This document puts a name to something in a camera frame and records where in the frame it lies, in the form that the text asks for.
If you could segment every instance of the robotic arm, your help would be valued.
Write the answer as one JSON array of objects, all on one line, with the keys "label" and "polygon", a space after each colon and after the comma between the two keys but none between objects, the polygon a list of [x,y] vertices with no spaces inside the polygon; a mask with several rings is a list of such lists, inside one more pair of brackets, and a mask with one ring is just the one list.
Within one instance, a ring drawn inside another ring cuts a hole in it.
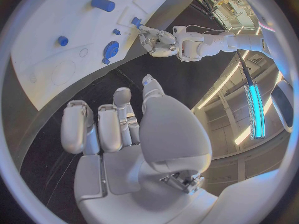
[{"label": "robotic arm", "polygon": [[143,25],[139,28],[141,45],[153,57],[177,55],[181,61],[199,61],[219,51],[233,52],[237,49],[260,51],[271,58],[262,35],[222,32],[219,35],[187,32],[185,26],[174,26],[173,35]]}]

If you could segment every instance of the white robotic arm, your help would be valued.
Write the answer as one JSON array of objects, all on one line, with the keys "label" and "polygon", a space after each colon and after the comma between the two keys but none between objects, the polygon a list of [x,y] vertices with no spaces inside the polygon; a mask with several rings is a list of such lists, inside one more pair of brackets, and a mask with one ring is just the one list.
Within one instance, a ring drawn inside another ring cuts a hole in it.
[{"label": "white robotic arm", "polygon": [[260,51],[271,58],[262,35],[222,32],[219,35],[187,32],[185,26],[173,27],[173,35],[166,31],[139,26],[141,45],[154,57],[177,55],[181,61],[199,61],[219,51],[237,49]]}]

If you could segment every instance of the black floor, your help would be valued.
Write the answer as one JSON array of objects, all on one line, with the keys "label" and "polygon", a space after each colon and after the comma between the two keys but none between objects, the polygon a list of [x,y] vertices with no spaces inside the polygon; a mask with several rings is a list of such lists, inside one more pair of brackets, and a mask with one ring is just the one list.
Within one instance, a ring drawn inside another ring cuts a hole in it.
[{"label": "black floor", "polygon": [[[188,7],[172,24],[198,24],[219,29],[217,24]],[[188,31],[203,32],[190,27]],[[198,62],[181,62],[175,56],[154,58],[144,55],[98,78],[79,91],[72,100],[84,100],[93,110],[111,104],[112,95],[119,87],[132,91],[131,104],[138,118],[142,118],[142,78],[151,74],[162,85],[167,95],[173,96],[189,108],[203,97],[231,61],[233,53],[220,52]],[[74,174],[80,155],[66,153],[60,143],[60,123],[64,104],[45,124],[32,143],[21,168],[21,175],[34,194],[56,215],[68,223],[85,223],[74,198]]]}]

